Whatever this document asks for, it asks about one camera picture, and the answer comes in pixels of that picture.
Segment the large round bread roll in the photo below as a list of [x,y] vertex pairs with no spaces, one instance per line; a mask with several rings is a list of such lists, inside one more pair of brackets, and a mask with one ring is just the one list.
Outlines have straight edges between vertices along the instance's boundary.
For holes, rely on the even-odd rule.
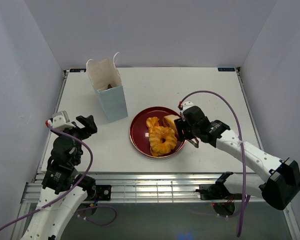
[[178,120],[179,118],[180,117],[178,115],[170,114],[170,115],[164,116],[163,119],[162,119],[163,126],[173,129],[175,137],[177,139],[179,139],[179,134],[178,134],[178,130],[177,130],[177,127],[176,127],[176,124],[175,124],[175,120]]

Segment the metal serving tongs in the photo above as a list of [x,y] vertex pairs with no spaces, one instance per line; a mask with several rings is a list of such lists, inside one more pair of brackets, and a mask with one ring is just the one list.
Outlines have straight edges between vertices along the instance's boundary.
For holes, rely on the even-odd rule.
[[195,148],[199,148],[199,141],[196,137],[192,139],[187,139],[187,141],[191,143]]

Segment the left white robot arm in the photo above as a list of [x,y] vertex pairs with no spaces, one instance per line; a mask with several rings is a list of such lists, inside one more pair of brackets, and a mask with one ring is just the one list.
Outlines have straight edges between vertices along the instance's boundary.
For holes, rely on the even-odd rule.
[[94,117],[79,115],[70,121],[66,111],[55,113],[46,125],[57,135],[53,141],[40,197],[23,240],[59,240],[73,214],[84,200],[96,195],[95,180],[79,174],[84,140],[97,133]]

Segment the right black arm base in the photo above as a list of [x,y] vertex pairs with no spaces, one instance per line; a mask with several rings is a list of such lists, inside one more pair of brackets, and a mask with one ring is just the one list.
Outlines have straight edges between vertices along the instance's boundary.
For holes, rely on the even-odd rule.
[[240,200],[241,193],[230,193],[225,186],[218,184],[200,184],[195,192],[200,194],[201,200]]

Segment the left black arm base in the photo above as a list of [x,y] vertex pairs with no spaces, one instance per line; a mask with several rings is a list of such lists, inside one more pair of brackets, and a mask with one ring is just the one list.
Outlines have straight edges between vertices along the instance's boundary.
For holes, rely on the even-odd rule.
[[110,201],[112,194],[111,185],[95,185],[87,191],[86,201]]

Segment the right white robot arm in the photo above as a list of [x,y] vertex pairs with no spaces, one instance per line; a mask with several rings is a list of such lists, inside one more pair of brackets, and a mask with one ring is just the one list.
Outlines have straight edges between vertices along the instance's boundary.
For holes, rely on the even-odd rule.
[[277,210],[284,210],[300,191],[300,169],[292,158],[283,160],[251,143],[241,141],[230,127],[220,120],[209,121],[203,111],[188,101],[179,107],[181,117],[174,121],[179,138],[198,148],[207,143],[253,170],[253,175],[224,172],[214,184],[197,191],[208,199],[227,199],[230,195],[264,199]]

